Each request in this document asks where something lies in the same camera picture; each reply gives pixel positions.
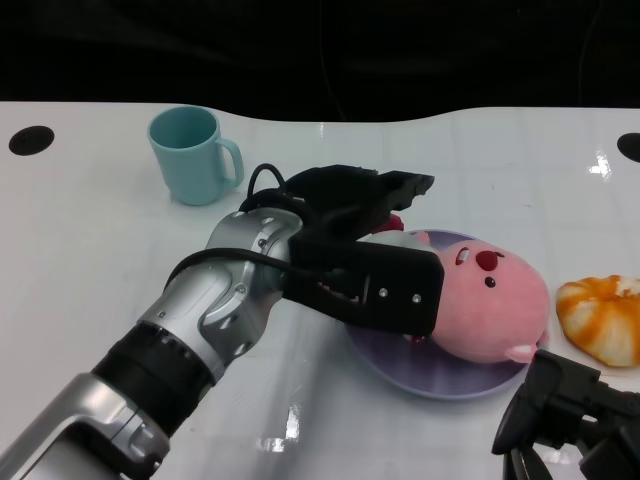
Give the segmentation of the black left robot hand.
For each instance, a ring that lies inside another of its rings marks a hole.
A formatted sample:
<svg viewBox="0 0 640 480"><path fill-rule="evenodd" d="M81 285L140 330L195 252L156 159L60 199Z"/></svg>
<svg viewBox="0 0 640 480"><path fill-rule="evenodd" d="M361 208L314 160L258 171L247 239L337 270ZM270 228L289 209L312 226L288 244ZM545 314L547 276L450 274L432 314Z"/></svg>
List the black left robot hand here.
<svg viewBox="0 0 640 480"><path fill-rule="evenodd" d="M345 324L430 335L444 281L437 255L364 238L433 183L431 175L343 165L312 168L287 180L286 193L311 216L288 241L297 271L283 282L284 298Z"/></svg>

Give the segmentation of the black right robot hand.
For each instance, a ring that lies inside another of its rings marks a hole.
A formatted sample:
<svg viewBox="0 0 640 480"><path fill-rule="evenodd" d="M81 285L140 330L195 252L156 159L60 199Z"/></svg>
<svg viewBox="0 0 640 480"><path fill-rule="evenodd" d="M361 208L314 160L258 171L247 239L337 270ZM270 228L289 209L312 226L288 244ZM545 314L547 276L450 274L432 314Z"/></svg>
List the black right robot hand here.
<svg viewBox="0 0 640 480"><path fill-rule="evenodd" d="M639 477L639 395L600 380L601 372L539 350L498 427L492 453L504 479L550 479L535 444L574 445L586 479Z"/></svg>

